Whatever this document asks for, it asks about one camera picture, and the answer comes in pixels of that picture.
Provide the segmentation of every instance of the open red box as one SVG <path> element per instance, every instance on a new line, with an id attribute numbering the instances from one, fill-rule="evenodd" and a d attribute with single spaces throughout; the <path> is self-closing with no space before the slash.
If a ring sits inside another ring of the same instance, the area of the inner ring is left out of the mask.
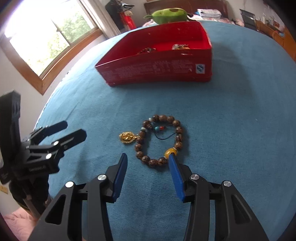
<path id="1" fill-rule="evenodd" d="M 174 44 L 190 49 L 172 50 Z M 151 53 L 137 54 L 145 48 Z M 212 45 L 200 22 L 177 22 L 128 33 L 96 64 L 110 86 L 151 81 L 209 81 Z"/>

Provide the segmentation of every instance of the blue bed sheet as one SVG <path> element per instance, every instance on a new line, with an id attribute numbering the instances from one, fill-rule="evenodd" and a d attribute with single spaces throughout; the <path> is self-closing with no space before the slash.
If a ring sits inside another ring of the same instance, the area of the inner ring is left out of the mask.
<path id="1" fill-rule="evenodd" d="M 179 160 L 210 182 L 231 180 L 276 241 L 296 212 L 296 64 L 274 40 L 256 31 L 203 22 L 213 46 L 208 83 L 146 83 L 109 87 L 94 68 L 125 34 L 87 52 L 60 83 L 37 126 L 66 120 L 87 139 L 65 153 L 49 178 L 56 195 L 67 181 L 90 181 L 125 152 L 122 192 L 108 205 L 114 240 L 180 241 L 190 204 L 177 199 L 168 167 L 151 169 L 136 159 L 134 145 L 118 135 L 137 133 L 154 114 L 173 115 L 185 129 Z M 146 139 L 150 157 L 161 157 L 172 138 Z M 214 239 L 211 203 L 210 240 Z"/>

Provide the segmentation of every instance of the triangular cutout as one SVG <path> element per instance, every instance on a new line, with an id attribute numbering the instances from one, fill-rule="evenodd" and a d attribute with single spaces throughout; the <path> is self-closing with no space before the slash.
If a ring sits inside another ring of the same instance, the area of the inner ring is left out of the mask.
<path id="1" fill-rule="evenodd" d="M 231 195 L 232 206 L 234 210 L 234 219 L 236 224 L 250 222 L 250 215 L 247 213 L 241 202 L 235 195 Z"/>
<path id="2" fill-rule="evenodd" d="M 45 218 L 45 222 L 60 225 L 63 217 L 66 195 L 60 196 L 49 214 Z"/>

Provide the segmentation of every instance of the gold leaf charm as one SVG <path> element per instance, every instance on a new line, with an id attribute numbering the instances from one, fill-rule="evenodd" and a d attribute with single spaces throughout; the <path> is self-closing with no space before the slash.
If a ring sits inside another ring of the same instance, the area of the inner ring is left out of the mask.
<path id="1" fill-rule="evenodd" d="M 122 132 L 119 135 L 119 139 L 122 143 L 128 144 L 128 143 L 132 143 L 135 139 L 137 139 L 138 136 L 135 135 L 134 133 L 128 131 L 128 132 Z"/>

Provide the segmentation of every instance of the wooden desk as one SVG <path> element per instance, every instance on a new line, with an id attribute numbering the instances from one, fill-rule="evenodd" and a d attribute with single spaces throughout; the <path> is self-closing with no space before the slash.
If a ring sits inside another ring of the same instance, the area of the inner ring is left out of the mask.
<path id="1" fill-rule="evenodd" d="M 296 42 L 290 34 L 287 27 L 284 29 L 284 37 L 280 36 L 279 33 L 273 30 L 270 26 L 256 20 L 257 30 L 267 36 L 273 38 L 279 45 L 281 45 L 291 58 L 296 61 Z"/>

